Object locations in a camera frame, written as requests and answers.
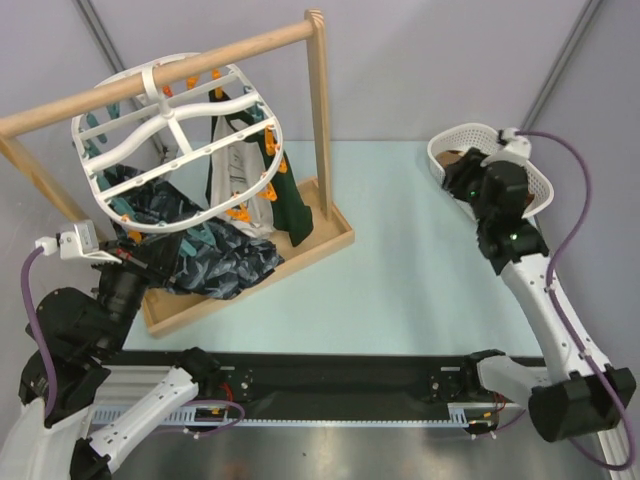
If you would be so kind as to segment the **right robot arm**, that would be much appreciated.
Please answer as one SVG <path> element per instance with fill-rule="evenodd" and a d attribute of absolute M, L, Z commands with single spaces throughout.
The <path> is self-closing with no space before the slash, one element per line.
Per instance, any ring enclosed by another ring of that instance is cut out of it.
<path fill-rule="evenodd" d="M 479 251 L 519 303 L 547 370 L 537 374 L 498 350 L 476 352 L 461 376 L 463 393 L 473 401 L 493 393 L 514 401 L 547 442 L 617 427 L 635 393 L 635 378 L 588 340 L 554 279 L 549 248 L 523 216 L 529 194 L 525 168 L 488 161 L 470 148 L 446 166 L 443 188 L 470 206 Z"/>

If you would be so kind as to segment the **white plastic clip hanger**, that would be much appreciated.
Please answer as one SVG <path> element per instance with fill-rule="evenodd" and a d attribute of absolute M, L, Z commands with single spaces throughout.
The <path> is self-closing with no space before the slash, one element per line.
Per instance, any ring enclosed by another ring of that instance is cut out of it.
<path fill-rule="evenodd" d="M 172 96 L 162 91 L 163 87 L 171 84 L 170 82 L 157 82 L 152 79 L 152 75 L 159 68 L 182 65 L 184 61 L 196 56 L 195 52 L 188 52 L 160 57 L 115 74 L 99 84 L 101 87 L 113 86 L 136 74 L 141 75 L 144 85 L 143 92 L 138 95 L 142 102 L 141 108 L 113 116 L 100 123 L 89 121 L 94 109 L 87 107 L 71 120 L 73 145 L 93 198 L 104 214 L 122 227 L 152 234 L 186 230 L 225 214 L 226 210 L 265 192 L 279 169 L 284 156 L 280 122 L 251 81 L 235 64 L 226 65 L 223 72 L 211 80 L 199 86 L 186 88 Z M 225 117 L 252 107 L 261 113 L 258 121 L 200 147 L 194 146 L 188 140 L 182 127 L 186 120 Z M 122 165 L 146 141 L 161 132 L 169 133 L 175 140 L 177 155 L 174 158 L 163 160 L 158 166 L 119 181 L 113 186 L 106 184 L 108 169 Z M 262 168 L 257 178 L 251 180 L 245 190 L 231 193 L 209 207 L 200 209 L 191 217 L 172 223 L 143 224 L 128 220 L 110 206 L 113 199 L 131 189 L 139 188 L 156 178 L 164 179 L 166 175 L 179 171 L 196 160 L 209 158 L 260 133 L 265 135 L 275 154 L 271 165 Z"/>

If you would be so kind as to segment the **teal plastic clothespin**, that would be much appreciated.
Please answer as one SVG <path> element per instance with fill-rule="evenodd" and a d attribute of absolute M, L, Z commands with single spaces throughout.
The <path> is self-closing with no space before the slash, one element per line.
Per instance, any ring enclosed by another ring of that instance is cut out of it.
<path fill-rule="evenodd" d="M 207 226 L 190 228 L 186 230 L 181 240 L 180 252 L 183 256 L 195 257 L 202 248 L 214 247 L 215 245 L 215 237 Z"/>

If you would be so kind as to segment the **brown striped sock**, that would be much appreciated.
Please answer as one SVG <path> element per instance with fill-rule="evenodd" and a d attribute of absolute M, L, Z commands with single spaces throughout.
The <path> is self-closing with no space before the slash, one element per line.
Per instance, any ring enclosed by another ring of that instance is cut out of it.
<path fill-rule="evenodd" d="M 460 150 L 445 150 L 435 156 L 437 163 L 446 169 L 452 164 L 457 163 L 464 156 L 464 152 Z"/>

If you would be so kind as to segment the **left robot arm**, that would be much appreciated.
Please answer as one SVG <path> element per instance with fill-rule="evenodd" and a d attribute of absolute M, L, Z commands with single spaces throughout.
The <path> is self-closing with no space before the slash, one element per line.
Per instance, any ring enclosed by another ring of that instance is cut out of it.
<path fill-rule="evenodd" d="M 178 243 L 159 247 L 129 241 L 84 242 L 65 232 L 36 241 L 21 268 L 27 333 L 37 350 L 19 385 L 22 412 L 1 449 L 4 479 L 109 479 L 129 454 L 171 413 L 214 397 L 220 364 L 198 347 L 180 353 L 165 377 L 116 421 L 87 434 L 108 362 L 121 352 L 146 292 L 173 283 Z M 85 260 L 100 272 L 97 295 L 73 287 L 35 303 L 30 274 L 36 259 L 57 254 Z"/>

